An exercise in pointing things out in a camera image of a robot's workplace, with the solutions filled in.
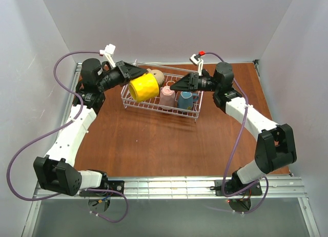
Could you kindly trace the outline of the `dark brown glazed mug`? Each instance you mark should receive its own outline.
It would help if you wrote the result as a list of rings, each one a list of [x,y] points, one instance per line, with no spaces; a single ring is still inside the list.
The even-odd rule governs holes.
[[[169,81],[166,81],[166,86],[168,87],[171,87],[172,85],[174,85],[176,82],[173,81],[173,80],[169,80]]]

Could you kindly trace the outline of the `blue floral mug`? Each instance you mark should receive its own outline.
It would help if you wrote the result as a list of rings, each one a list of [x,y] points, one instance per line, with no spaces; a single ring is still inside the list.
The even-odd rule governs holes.
[[[177,108],[184,110],[192,110],[193,104],[198,101],[199,95],[197,93],[182,91],[178,98]]]

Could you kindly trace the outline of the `yellow enamel mug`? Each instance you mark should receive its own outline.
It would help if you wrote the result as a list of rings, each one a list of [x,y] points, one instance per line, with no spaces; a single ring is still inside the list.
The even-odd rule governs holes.
[[[132,99],[136,102],[149,100],[159,94],[156,78],[150,73],[131,80],[128,88]]]

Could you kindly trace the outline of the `white mug pink handle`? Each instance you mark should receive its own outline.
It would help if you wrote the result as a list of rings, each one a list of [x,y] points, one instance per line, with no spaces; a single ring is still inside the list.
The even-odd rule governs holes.
[[[164,86],[160,89],[159,105],[164,110],[170,110],[175,107],[176,93],[169,86]]]

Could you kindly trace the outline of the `beige round mug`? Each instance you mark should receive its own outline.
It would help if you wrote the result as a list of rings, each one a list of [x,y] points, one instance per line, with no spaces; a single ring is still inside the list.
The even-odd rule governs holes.
[[[157,81],[157,84],[160,87],[164,84],[164,82],[165,82],[165,76],[164,76],[164,74],[160,70],[148,68],[147,69],[147,72],[150,73],[150,74],[152,74],[155,77],[155,79]]]

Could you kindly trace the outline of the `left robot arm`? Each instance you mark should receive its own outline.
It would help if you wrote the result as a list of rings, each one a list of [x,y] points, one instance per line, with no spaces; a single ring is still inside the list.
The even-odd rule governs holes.
[[[123,61],[114,66],[96,58],[83,61],[75,88],[78,96],[73,100],[67,126],[46,155],[37,157],[33,163],[42,189],[74,196],[83,189],[104,188],[106,173],[74,168],[77,152],[106,99],[104,92],[124,86],[146,72],[146,69]]]

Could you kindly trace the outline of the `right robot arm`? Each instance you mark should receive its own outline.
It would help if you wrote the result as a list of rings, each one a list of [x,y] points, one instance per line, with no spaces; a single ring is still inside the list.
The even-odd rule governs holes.
[[[220,62],[213,75],[203,69],[189,73],[174,83],[171,90],[180,92],[211,91],[216,107],[241,123],[256,139],[254,159],[236,170],[230,180],[219,186],[224,196],[235,196],[252,187],[257,180],[297,160],[293,130],[290,125],[279,125],[266,118],[241,91],[236,91],[232,65]]]

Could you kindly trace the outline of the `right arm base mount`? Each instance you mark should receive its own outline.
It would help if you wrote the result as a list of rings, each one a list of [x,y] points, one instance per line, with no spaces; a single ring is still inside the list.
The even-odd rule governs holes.
[[[238,185],[231,180],[225,182],[224,191],[226,194],[233,194],[239,190],[243,190],[241,193],[237,194],[237,198],[235,199],[228,199],[228,204],[232,208],[232,210],[238,212],[248,212],[251,210],[252,202],[251,196],[261,196],[262,195],[262,188],[259,182],[254,184],[252,187],[245,190],[244,188],[249,184],[241,184]]]

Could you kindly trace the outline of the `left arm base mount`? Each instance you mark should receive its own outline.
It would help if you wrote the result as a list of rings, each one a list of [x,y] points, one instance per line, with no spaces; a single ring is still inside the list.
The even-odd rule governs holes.
[[[113,190],[116,192],[124,193],[125,182],[124,181],[107,181],[104,184],[104,188],[107,190]],[[81,197],[89,198],[88,206],[91,211],[99,213],[108,210],[111,198],[120,197],[118,194],[106,191],[89,191],[83,190],[78,194]]]

